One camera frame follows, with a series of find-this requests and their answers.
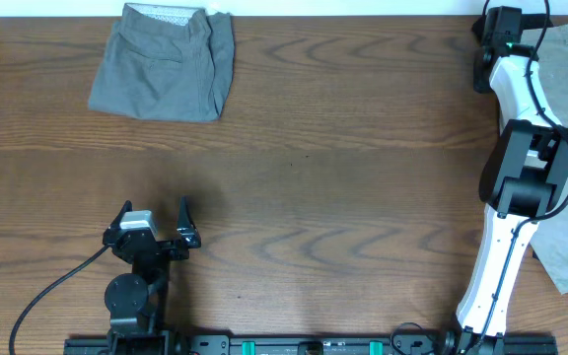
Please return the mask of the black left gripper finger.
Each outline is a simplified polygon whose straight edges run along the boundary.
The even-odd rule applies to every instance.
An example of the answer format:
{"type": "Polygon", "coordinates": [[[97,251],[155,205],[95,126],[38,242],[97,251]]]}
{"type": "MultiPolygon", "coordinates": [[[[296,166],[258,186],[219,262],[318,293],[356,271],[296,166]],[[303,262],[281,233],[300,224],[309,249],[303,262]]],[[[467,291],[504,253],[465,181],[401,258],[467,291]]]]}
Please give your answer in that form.
{"type": "Polygon", "coordinates": [[[124,217],[124,215],[127,212],[131,212],[131,211],[132,211],[132,202],[130,200],[126,200],[124,202],[124,204],[122,205],[122,207],[120,208],[120,211],[118,212],[116,217],[109,224],[107,229],[109,231],[118,231],[120,229],[120,222],[121,222],[122,218],[124,217]]]}
{"type": "Polygon", "coordinates": [[[185,196],[183,196],[179,201],[177,232],[183,240],[194,240],[196,238],[196,227],[189,215],[187,198],[185,196]]]}

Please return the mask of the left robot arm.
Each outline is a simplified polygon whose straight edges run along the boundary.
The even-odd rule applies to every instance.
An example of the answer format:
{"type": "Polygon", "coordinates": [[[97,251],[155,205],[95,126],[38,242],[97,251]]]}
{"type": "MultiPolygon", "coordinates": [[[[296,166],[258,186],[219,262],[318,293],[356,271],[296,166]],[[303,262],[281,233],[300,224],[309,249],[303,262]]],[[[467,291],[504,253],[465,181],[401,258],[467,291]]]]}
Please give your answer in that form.
{"type": "Polygon", "coordinates": [[[106,286],[110,313],[109,354],[176,354],[182,345],[164,328],[170,283],[170,263],[189,259],[201,247],[201,238],[189,214],[187,199],[179,201],[177,237],[159,241],[149,210],[135,211],[125,201],[103,234],[103,245],[131,266],[106,286]]]}

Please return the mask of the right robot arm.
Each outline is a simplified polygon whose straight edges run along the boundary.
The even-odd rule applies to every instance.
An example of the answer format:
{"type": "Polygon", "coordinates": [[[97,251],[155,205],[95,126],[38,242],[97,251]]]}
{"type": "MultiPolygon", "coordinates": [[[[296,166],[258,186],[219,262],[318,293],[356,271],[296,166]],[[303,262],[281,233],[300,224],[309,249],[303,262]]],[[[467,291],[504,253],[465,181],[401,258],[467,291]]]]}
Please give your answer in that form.
{"type": "Polygon", "coordinates": [[[481,173],[485,204],[477,260],[457,310],[459,329],[439,345],[440,354],[555,354],[552,335],[507,334],[507,311],[525,251],[540,222],[568,206],[568,127],[551,110],[539,80],[537,44],[522,42],[526,30],[544,36],[548,14],[485,6],[472,30],[480,42],[473,88],[493,93],[499,138],[481,173]]]}

